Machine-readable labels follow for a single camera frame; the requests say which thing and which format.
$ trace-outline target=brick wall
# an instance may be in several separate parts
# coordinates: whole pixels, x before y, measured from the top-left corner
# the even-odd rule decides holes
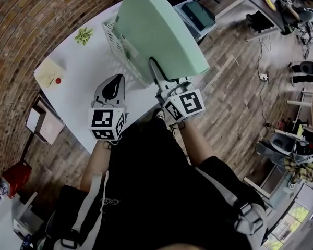
[[[39,87],[34,69],[73,31],[121,0],[0,0],[0,176],[16,163]]]

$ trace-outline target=person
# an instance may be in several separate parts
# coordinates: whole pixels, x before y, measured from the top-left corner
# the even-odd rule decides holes
[[[291,77],[291,85],[294,87],[296,83],[299,82],[313,82],[313,62],[312,61],[304,61],[299,65],[293,65],[290,63],[288,65],[290,72],[295,73],[306,73],[305,76],[292,76]]]
[[[292,0],[293,6],[287,9],[281,8],[280,1],[277,1],[277,8],[280,10],[284,24],[288,27],[295,23],[306,23],[313,18],[313,0]],[[247,14],[246,18],[250,21],[249,27],[255,31],[262,31],[274,27],[261,12],[254,15]]]
[[[202,173],[239,200],[263,209],[260,195],[213,155],[192,119],[178,124],[190,164],[164,118],[164,111],[157,109],[142,131],[131,125],[111,150],[108,142],[96,143],[80,190],[62,188],[52,221],[57,235],[51,233],[52,240],[70,230],[82,198],[90,191],[93,174],[103,173],[107,177],[105,195],[95,199],[88,211],[79,243],[93,228],[103,202],[93,249],[251,249],[247,236],[236,232],[230,221],[238,212]]]

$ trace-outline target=gray desk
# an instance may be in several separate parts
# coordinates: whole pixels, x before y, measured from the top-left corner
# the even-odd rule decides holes
[[[267,29],[254,36],[247,37],[246,38],[247,41],[261,38],[263,36],[266,36],[267,34],[285,31],[281,14],[278,11],[273,11],[267,5],[265,0],[233,0],[230,4],[226,5],[223,9],[221,9],[219,12],[216,13],[215,15],[216,20],[221,18],[225,13],[230,11],[235,6],[241,4],[243,1],[249,1],[253,5],[254,8],[260,11],[267,19],[271,21],[272,24],[275,25],[275,27],[271,29]]]

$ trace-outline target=black t-shirt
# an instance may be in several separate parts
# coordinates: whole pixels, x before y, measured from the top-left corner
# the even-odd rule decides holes
[[[250,249],[246,236],[233,229],[238,212],[188,163],[168,133],[143,141],[131,136],[121,147],[114,147],[101,228],[93,249],[158,249],[174,243],[204,249]],[[240,182],[218,158],[208,158],[199,169],[239,199],[264,207],[254,189]],[[58,233],[72,227],[82,203],[78,199],[81,194],[72,192],[81,191],[66,188],[66,194],[62,191],[59,198],[54,220]],[[95,199],[81,227],[80,244],[100,214],[101,200],[101,195]]]

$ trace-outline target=light green panel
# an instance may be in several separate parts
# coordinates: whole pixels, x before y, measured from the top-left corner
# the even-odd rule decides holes
[[[206,72],[209,65],[187,27],[167,0],[123,0],[115,31],[140,54],[130,57],[147,74],[154,57],[167,78],[177,79]]]

